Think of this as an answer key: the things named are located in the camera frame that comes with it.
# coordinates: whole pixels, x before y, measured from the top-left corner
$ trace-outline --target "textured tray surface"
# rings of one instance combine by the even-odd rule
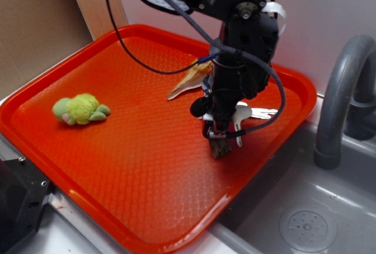
[[[145,26],[122,29],[136,57],[165,71],[207,54],[208,46]],[[273,125],[232,141],[214,160],[202,123],[189,113],[202,96],[166,95],[184,76],[160,76],[130,59],[114,34],[89,45],[0,109],[1,131],[120,244],[136,253],[173,251],[192,241],[293,133],[315,104],[304,77],[278,68],[287,107]],[[59,123],[53,104],[89,92],[112,113],[85,126]],[[253,107],[278,108],[275,84]],[[242,127],[262,121],[248,119]]]

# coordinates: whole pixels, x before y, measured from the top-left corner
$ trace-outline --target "white wall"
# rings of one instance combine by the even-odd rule
[[[277,0],[287,11],[287,29],[274,63],[304,73],[324,93],[343,46],[354,35],[376,38],[376,0]],[[139,0],[122,0],[130,24],[147,24],[202,40],[184,19],[156,11]],[[216,37],[220,22],[201,14],[195,19]]]

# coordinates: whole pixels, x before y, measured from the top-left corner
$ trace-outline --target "black metal bracket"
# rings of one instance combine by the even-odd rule
[[[27,158],[0,161],[0,253],[38,232],[52,185]]]

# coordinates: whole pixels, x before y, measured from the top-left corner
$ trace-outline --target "screw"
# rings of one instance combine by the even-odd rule
[[[251,13],[248,11],[248,10],[244,10],[242,13],[241,13],[241,17],[244,19],[244,20],[247,20],[251,17]]]

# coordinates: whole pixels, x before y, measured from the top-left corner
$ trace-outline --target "tray rim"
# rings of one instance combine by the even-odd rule
[[[207,51],[209,50],[209,45],[206,43],[146,25],[129,25],[119,30],[122,38],[140,36],[147,38],[150,41],[155,41],[166,46],[171,46],[172,48],[182,50],[184,52],[187,52],[187,47],[189,47],[190,54],[195,56],[205,56],[207,55]],[[17,109],[18,106],[22,105],[33,96],[40,93],[42,90],[56,82],[59,78],[66,75],[68,72],[79,67],[82,62],[90,59],[90,57],[93,57],[97,53],[97,51],[104,50],[117,41],[118,39],[116,33],[114,31],[109,32],[105,36],[92,42],[80,51],[58,63],[50,70],[46,71],[30,83],[23,86],[18,91],[14,92],[0,106],[0,132],[3,133],[5,137],[29,159],[39,159],[36,165],[42,171],[46,170],[46,166],[48,166],[48,159],[46,159],[46,157],[43,156],[43,154],[38,151],[37,148],[32,146],[30,140],[24,138],[22,135],[20,135],[19,132],[13,131],[11,126],[8,126],[6,123],[9,122],[13,112]],[[273,68],[278,72],[278,75],[280,76],[284,87],[297,92],[302,102],[299,114],[297,114],[297,116],[288,124],[289,127],[293,126],[294,129],[292,131],[286,131],[286,128],[284,128],[281,134],[279,134],[279,136],[277,137],[277,139],[287,140],[287,138],[300,126],[300,124],[302,124],[305,118],[314,109],[317,92],[312,82],[304,75],[274,64]],[[259,171],[266,162],[260,161],[260,163],[258,163],[256,167],[256,171]],[[222,210],[230,203],[230,201],[234,197],[236,197],[236,195],[246,186],[249,181],[251,181],[256,173],[257,172],[255,172],[254,175],[250,175],[249,180],[246,183],[244,183],[244,181],[237,181],[236,184],[229,189],[227,196],[224,195],[211,209],[209,209],[209,211],[203,216],[200,223],[194,226],[185,237],[173,239],[170,241],[170,243],[168,243],[168,245],[166,243],[146,243],[143,240],[140,240],[130,230],[128,230],[127,227],[118,222],[115,217],[115,220],[105,219],[105,217],[113,217],[113,215],[110,214],[100,204],[88,201],[86,198],[90,198],[91,196],[89,196],[83,189],[79,188],[79,186],[75,187],[75,191],[73,189],[62,189],[62,191],[66,193],[85,212],[87,212],[90,217],[95,217],[95,221],[100,224],[126,249],[136,251],[136,253],[167,253],[181,248],[182,246],[193,241],[194,238],[196,238],[199,234],[201,234],[213,222],[213,218],[216,218],[222,212]],[[59,183],[65,181],[67,178],[67,176],[62,175],[58,171],[54,171],[48,176],[49,178],[54,178],[54,184],[56,186],[59,186]]]

